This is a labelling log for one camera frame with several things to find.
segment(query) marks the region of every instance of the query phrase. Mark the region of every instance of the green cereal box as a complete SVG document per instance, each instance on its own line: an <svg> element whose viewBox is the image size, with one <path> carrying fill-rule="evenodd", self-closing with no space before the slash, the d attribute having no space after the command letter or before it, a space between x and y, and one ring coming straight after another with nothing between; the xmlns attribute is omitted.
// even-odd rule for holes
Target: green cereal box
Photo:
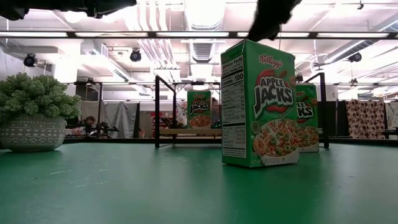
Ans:
<svg viewBox="0 0 398 224"><path fill-rule="evenodd" d="M300 152L318 152L317 89L311 83L297 84L296 95L298 148Z"/></svg>
<svg viewBox="0 0 398 224"><path fill-rule="evenodd" d="M211 91L190 90L187 92L187 128L211 128Z"/></svg>
<svg viewBox="0 0 398 224"><path fill-rule="evenodd" d="M250 40L221 54L223 162L299 161L294 56Z"/></svg>

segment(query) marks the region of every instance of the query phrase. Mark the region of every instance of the plant pot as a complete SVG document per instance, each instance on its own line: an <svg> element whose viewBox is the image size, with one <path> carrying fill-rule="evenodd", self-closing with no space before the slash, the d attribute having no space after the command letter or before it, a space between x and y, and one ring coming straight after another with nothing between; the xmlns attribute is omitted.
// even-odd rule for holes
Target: plant pot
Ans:
<svg viewBox="0 0 398 224"><path fill-rule="evenodd" d="M22 114L0 127L0 142L13 152L52 151L65 138L65 119L48 118L42 114Z"/></svg>

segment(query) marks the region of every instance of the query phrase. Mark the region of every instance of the green table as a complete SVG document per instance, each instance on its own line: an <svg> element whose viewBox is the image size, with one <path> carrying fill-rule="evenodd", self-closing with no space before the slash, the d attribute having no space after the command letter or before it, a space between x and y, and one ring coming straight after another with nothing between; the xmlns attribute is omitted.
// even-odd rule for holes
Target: green table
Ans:
<svg viewBox="0 0 398 224"><path fill-rule="evenodd" d="M398 223L398 150L332 144L246 169L219 145L0 152L0 223Z"/></svg>

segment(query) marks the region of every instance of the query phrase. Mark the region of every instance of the potted plant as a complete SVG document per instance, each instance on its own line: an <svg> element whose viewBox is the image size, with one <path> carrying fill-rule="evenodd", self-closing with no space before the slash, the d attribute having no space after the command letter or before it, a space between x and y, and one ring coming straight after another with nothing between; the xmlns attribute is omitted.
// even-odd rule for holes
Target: potted plant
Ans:
<svg viewBox="0 0 398 224"><path fill-rule="evenodd" d="M18 73L0 81L0 143L14 152L51 151L65 137L65 119L79 115L79 96L54 77Z"/></svg>

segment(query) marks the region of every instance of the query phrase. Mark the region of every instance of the nutrition facts label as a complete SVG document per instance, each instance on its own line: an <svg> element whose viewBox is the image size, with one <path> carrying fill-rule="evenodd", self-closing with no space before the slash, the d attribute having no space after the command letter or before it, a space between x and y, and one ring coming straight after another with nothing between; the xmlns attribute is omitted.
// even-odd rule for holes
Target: nutrition facts label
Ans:
<svg viewBox="0 0 398 224"><path fill-rule="evenodd" d="M221 76L223 156L246 158L243 56L223 64Z"/></svg>

